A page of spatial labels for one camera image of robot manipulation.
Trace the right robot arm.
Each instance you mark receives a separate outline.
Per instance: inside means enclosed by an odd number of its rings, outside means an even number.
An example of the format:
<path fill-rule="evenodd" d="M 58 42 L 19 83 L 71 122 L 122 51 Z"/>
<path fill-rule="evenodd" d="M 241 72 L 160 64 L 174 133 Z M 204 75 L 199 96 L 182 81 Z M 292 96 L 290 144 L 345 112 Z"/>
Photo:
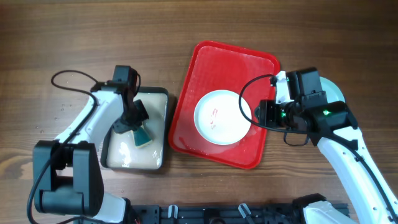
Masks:
<path fill-rule="evenodd" d="M 363 134 L 343 101 L 306 107 L 294 101 L 262 100 L 255 109 L 257 126 L 304 134 L 337 173 L 363 223 L 397 223 L 397 198 L 365 145 Z"/>

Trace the pale green plate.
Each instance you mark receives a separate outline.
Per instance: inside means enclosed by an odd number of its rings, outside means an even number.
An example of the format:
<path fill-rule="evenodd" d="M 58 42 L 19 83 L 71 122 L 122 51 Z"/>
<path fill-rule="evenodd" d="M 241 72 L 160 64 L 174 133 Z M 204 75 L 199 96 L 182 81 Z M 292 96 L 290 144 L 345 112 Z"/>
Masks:
<path fill-rule="evenodd" d="M 326 92 L 326 98 L 328 103 L 333 103 L 336 101 L 345 102 L 343 93 L 332 81 L 324 77 L 320 77 L 320 83 L 323 91 Z"/>

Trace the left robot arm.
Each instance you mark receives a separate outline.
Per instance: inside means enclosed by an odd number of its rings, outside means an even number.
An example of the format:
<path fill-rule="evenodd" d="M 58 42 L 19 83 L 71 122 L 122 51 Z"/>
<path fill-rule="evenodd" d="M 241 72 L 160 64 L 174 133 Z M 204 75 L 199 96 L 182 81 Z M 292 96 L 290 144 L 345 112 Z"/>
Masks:
<path fill-rule="evenodd" d="M 26 208 L 30 223 L 35 223 L 33 210 L 68 215 L 71 222 L 124 220 L 127 202 L 104 191 L 97 147 L 110 129 L 125 133 L 146 118 L 142 103 L 133 100 L 138 90 L 129 82 L 96 83 L 68 129 L 34 146 L 34 184 Z"/>

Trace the black water tray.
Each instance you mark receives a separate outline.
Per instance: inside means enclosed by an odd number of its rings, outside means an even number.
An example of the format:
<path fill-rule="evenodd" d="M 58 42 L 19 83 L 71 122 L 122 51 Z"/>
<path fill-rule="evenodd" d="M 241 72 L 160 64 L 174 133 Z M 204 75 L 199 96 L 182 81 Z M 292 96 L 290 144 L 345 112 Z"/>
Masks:
<path fill-rule="evenodd" d="M 152 142 L 136 147 L 133 133 L 117 134 L 110 129 L 103 141 L 100 163 L 115 170 L 157 170 L 164 160 L 169 93 L 161 87 L 142 87 L 135 100 L 141 100 L 149 114 L 143 122 Z"/>

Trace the green yellow sponge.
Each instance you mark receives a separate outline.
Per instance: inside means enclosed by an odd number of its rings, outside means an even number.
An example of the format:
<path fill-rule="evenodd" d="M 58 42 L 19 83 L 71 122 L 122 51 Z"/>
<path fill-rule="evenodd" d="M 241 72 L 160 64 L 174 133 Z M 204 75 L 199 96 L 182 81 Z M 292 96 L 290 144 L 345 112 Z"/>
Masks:
<path fill-rule="evenodd" d="M 143 148 L 153 142 L 144 125 L 141 125 L 136 130 L 132 130 L 132 136 L 134 138 L 134 145 L 138 149 Z"/>

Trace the white plate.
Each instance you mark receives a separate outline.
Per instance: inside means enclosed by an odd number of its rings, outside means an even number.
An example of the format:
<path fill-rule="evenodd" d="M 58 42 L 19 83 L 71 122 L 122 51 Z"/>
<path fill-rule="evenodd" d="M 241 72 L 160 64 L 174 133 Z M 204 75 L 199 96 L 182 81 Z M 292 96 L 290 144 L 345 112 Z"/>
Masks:
<path fill-rule="evenodd" d="M 197 103 L 193 120 L 199 134 L 217 145 L 234 144 L 251 128 L 251 109 L 244 98 L 229 90 L 207 93 Z"/>

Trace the red plastic tray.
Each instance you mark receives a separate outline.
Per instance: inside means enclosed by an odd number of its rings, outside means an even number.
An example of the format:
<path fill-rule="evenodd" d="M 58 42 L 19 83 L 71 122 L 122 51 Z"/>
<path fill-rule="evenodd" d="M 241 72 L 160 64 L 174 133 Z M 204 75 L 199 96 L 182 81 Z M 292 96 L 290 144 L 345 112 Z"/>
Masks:
<path fill-rule="evenodd" d="M 200 134 L 194 110 L 212 91 L 239 94 L 249 80 L 279 72 L 279 61 L 269 53 L 209 40 L 200 42 L 193 51 L 170 127 L 171 148 L 240 169 L 256 167 L 262 158 L 265 129 L 251 125 L 238 141 L 214 144 Z"/>

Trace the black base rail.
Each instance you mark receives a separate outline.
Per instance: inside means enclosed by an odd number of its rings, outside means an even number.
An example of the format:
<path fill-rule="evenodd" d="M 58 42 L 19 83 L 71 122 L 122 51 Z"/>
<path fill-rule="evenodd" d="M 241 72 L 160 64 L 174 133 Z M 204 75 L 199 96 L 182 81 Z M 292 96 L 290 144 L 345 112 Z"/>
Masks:
<path fill-rule="evenodd" d="M 303 205 L 294 203 L 268 203 L 253 206 L 242 203 L 231 206 L 178 206 L 133 205 L 124 223 L 131 224 L 273 224 L 273 223 L 354 223 L 345 203 L 327 205 L 330 214 L 311 215 L 305 219 Z"/>

